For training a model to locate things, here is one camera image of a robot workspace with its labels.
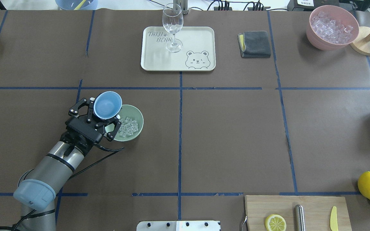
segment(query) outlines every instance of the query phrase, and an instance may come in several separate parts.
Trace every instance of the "lemon slice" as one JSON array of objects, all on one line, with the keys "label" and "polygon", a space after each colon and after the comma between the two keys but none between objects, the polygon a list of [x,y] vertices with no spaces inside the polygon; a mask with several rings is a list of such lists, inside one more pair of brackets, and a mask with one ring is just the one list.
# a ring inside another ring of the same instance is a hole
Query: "lemon slice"
[{"label": "lemon slice", "polygon": [[285,219],[278,214],[271,214],[265,219],[265,227],[268,231],[285,231]]}]

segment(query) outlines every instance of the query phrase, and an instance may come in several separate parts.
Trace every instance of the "bear face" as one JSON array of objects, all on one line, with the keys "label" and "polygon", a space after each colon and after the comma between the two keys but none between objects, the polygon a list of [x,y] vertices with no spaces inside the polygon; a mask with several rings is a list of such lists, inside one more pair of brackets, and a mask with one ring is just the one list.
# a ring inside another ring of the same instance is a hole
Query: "bear face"
[{"label": "bear face", "polygon": [[188,69],[207,69],[210,66],[208,54],[208,51],[202,51],[201,53],[188,51],[186,53],[188,59],[186,60],[185,65]]}]

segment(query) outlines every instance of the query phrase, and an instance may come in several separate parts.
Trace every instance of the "folded towel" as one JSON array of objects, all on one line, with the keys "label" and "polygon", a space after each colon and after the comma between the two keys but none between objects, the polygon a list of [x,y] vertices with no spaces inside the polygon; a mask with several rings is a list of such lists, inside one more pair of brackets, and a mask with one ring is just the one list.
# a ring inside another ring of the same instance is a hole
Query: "folded towel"
[{"label": "folded towel", "polygon": [[270,57],[268,33],[266,31],[247,31],[238,34],[241,57]]}]

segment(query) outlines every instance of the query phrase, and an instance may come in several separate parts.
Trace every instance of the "wine glass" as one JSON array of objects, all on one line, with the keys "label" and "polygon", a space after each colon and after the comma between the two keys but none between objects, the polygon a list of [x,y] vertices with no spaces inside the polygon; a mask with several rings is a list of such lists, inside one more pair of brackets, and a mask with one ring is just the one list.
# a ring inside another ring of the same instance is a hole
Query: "wine glass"
[{"label": "wine glass", "polygon": [[169,3],[164,6],[162,24],[168,33],[173,34],[173,39],[166,43],[166,49],[172,53],[179,52],[182,49],[182,42],[179,39],[175,39],[175,34],[184,25],[181,6],[176,3]]}]

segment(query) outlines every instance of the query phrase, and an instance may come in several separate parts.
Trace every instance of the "pink bowl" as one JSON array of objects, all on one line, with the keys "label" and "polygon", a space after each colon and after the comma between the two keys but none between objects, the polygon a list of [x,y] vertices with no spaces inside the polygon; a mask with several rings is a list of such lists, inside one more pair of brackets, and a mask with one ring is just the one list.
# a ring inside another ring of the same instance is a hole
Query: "pink bowl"
[{"label": "pink bowl", "polygon": [[[318,15],[320,11],[323,11],[329,16],[336,20],[340,21],[341,24],[344,26],[350,25],[354,29],[351,31],[352,38],[351,40],[346,43],[346,44],[334,44],[330,43],[328,41],[323,40],[321,37],[319,37],[315,31],[312,29],[311,26],[311,20]],[[319,6],[318,8],[314,9],[309,17],[309,21],[306,27],[306,36],[308,37],[308,40],[314,47],[323,50],[323,51],[332,51],[336,50],[342,47],[345,47],[346,45],[350,44],[353,42],[359,34],[359,24],[358,21],[355,19],[355,17],[349,13],[347,10],[342,9],[338,6],[331,6],[331,5],[326,5],[326,6]]]}]

